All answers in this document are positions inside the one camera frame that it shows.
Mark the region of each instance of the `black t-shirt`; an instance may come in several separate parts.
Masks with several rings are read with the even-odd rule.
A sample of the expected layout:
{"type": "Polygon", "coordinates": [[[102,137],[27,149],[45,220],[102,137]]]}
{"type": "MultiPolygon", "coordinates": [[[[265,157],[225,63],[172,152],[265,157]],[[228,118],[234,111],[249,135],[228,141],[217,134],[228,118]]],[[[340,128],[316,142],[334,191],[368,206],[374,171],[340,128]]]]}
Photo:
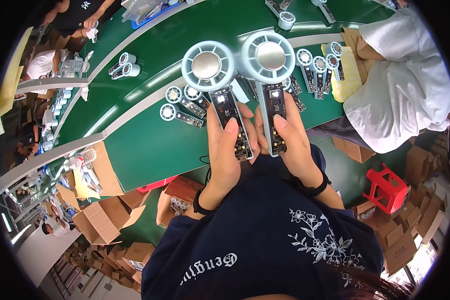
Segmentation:
{"type": "Polygon", "coordinates": [[[84,21],[95,14],[105,0],[70,0],[68,9],[58,13],[50,24],[61,36],[71,36],[84,27],[84,21]]]}
{"type": "Polygon", "coordinates": [[[18,141],[24,146],[29,146],[32,142],[35,142],[34,125],[34,122],[29,122],[18,132],[18,141]]]}

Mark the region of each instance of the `white flower graphic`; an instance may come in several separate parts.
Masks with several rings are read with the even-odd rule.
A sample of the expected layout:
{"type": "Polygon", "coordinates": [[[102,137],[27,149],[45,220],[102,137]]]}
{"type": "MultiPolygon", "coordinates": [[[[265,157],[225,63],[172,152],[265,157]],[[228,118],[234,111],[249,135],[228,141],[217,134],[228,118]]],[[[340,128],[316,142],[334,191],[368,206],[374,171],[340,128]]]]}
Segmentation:
{"type": "MultiPolygon", "coordinates": [[[[289,214],[292,215],[292,221],[300,223],[300,221],[304,221],[307,225],[306,227],[300,227],[301,230],[305,231],[306,235],[301,240],[299,240],[298,233],[295,233],[294,236],[288,234],[289,237],[293,238],[295,241],[292,242],[293,246],[300,246],[297,251],[305,251],[305,253],[309,253],[315,257],[315,261],[313,263],[317,263],[320,260],[324,260],[328,264],[340,265],[342,264],[345,267],[353,267],[354,269],[363,270],[365,269],[363,266],[359,265],[360,258],[362,255],[353,254],[353,249],[350,248],[350,254],[347,255],[347,249],[352,244],[352,239],[343,240],[343,237],[340,237],[337,243],[336,237],[332,229],[330,228],[330,223],[327,217],[322,213],[320,216],[320,220],[325,220],[328,225],[328,230],[330,234],[325,236],[325,240],[321,241],[319,238],[315,237],[315,231],[320,227],[323,221],[318,222],[316,215],[311,213],[306,213],[305,211],[297,210],[294,212],[291,208],[289,208],[289,214]],[[313,239],[313,246],[308,246],[305,242],[307,236],[313,239]]],[[[344,287],[347,287],[349,283],[352,282],[352,277],[348,273],[342,273],[342,279],[345,280],[344,287]]],[[[362,285],[360,282],[355,284],[355,287],[361,288],[362,285]]]]}
{"type": "Polygon", "coordinates": [[[290,209],[290,213],[292,215],[292,222],[300,223],[300,220],[305,221],[305,212],[298,209],[296,212],[290,209]]]}

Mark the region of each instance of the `red plastic stool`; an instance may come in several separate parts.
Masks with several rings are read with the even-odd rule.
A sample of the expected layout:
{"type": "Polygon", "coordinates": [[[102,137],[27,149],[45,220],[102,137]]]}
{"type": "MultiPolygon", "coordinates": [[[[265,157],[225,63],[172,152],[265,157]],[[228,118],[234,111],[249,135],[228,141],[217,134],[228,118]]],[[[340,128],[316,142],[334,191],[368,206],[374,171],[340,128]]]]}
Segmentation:
{"type": "Polygon", "coordinates": [[[397,209],[402,206],[405,195],[407,193],[407,184],[392,172],[385,164],[382,164],[383,171],[375,171],[370,169],[366,172],[366,177],[371,180],[372,188],[370,189],[370,195],[363,193],[363,196],[375,203],[379,208],[388,214],[393,214],[397,209]],[[394,179],[398,186],[391,184],[394,179]],[[375,197],[375,190],[377,189],[378,197],[375,197]],[[385,207],[379,202],[381,199],[388,199],[388,204],[385,207]]]}

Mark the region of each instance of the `circuit board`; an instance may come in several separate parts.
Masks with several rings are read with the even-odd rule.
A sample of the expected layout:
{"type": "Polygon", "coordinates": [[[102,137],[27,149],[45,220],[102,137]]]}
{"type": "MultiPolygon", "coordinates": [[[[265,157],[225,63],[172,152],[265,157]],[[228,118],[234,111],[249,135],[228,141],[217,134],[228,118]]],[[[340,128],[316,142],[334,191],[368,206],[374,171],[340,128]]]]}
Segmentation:
{"type": "Polygon", "coordinates": [[[323,73],[317,73],[317,90],[315,91],[315,99],[324,98],[324,78],[323,73]]]}
{"type": "Polygon", "coordinates": [[[301,66],[300,69],[302,70],[303,79],[308,82],[308,86],[310,87],[309,93],[315,93],[317,90],[317,86],[315,85],[315,80],[313,79],[312,70],[310,69],[310,66],[301,66]]]}
{"type": "Polygon", "coordinates": [[[113,73],[112,74],[112,79],[117,79],[117,78],[122,77],[122,76],[123,76],[123,69],[121,69],[118,72],[113,73]]]}
{"type": "Polygon", "coordinates": [[[327,69],[325,74],[325,82],[323,83],[323,93],[328,95],[330,93],[330,83],[332,82],[332,70],[327,69]]]}
{"type": "Polygon", "coordinates": [[[204,111],[197,103],[187,98],[182,98],[182,100],[180,100],[180,104],[185,106],[189,111],[193,112],[200,119],[203,119],[207,114],[207,112],[204,111]]]}
{"type": "Polygon", "coordinates": [[[238,137],[235,143],[235,157],[239,161],[246,161],[253,158],[253,152],[250,148],[247,132],[242,123],[237,103],[229,86],[216,92],[208,93],[211,103],[217,112],[218,120],[225,129],[230,118],[234,117],[238,123],[238,137]]]}
{"type": "Polygon", "coordinates": [[[276,114],[280,115],[284,119],[287,119],[287,115],[285,113],[283,86],[282,83],[263,84],[262,91],[265,101],[264,105],[260,106],[260,108],[262,110],[265,109],[266,111],[268,126],[264,126],[264,129],[266,130],[266,127],[268,127],[269,130],[269,132],[265,133],[265,137],[267,137],[267,140],[270,142],[271,148],[269,152],[271,156],[276,157],[285,153],[287,150],[285,141],[280,135],[278,135],[278,132],[274,126],[274,116],[276,114]]]}
{"type": "Polygon", "coordinates": [[[344,69],[342,67],[342,60],[340,58],[338,58],[338,69],[336,69],[335,72],[337,71],[338,76],[340,77],[340,81],[344,81],[345,80],[344,69]]]}
{"type": "Polygon", "coordinates": [[[198,100],[196,100],[195,102],[197,102],[198,106],[200,106],[201,109],[204,110],[205,112],[210,106],[210,102],[208,102],[208,99],[204,95],[198,98],[198,100]]]}
{"type": "Polygon", "coordinates": [[[327,12],[328,16],[330,17],[331,22],[332,23],[335,22],[336,21],[335,17],[334,17],[334,15],[332,15],[332,12],[330,11],[330,9],[328,9],[327,4],[322,3],[321,5],[323,6],[323,9],[327,12]]]}
{"type": "Polygon", "coordinates": [[[118,71],[121,68],[120,63],[117,62],[114,64],[113,67],[111,67],[110,69],[108,69],[108,75],[112,75],[114,74],[116,71],[118,71]]]}
{"type": "Polygon", "coordinates": [[[295,94],[300,94],[302,92],[302,88],[300,87],[299,83],[297,82],[297,79],[295,76],[290,75],[290,82],[292,83],[293,90],[295,91],[295,94]]]}
{"type": "Polygon", "coordinates": [[[199,119],[197,117],[193,117],[193,116],[186,114],[184,112],[181,112],[181,111],[176,113],[175,119],[178,119],[182,122],[193,125],[197,128],[202,128],[202,126],[204,124],[204,120],[199,119]]]}
{"type": "Polygon", "coordinates": [[[302,100],[300,100],[300,98],[297,95],[297,93],[295,92],[295,89],[293,88],[293,86],[290,86],[290,88],[287,90],[287,92],[290,95],[292,95],[293,102],[295,102],[295,105],[298,108],[298,111],[303,112],[306,109],[306,107],[303,104],[302,100]]]}

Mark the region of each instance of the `cable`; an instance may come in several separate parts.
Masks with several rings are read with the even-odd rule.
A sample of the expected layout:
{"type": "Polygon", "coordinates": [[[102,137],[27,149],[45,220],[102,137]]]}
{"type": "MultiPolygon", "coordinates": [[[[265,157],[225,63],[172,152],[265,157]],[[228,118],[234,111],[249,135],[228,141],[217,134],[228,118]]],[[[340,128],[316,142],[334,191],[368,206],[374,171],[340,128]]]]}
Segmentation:
{"type": "Polygon", "coordinates": [[[207,183],[210,181],[210,178],[212,177],[212,168],[210,167],[210,162],[203,161],[203,158],[210,158],[210,156],[208,156],[208,155],[203,155],[203,156],[200,156],[200,158],[199,158],[199,160],[200,160],[202,163],[204,163],[205,165],[208,165],[208,166],[209,166],[209,167],[208,167],[207,174],[205,175],[205,186],[207,186],[207,183]]]}

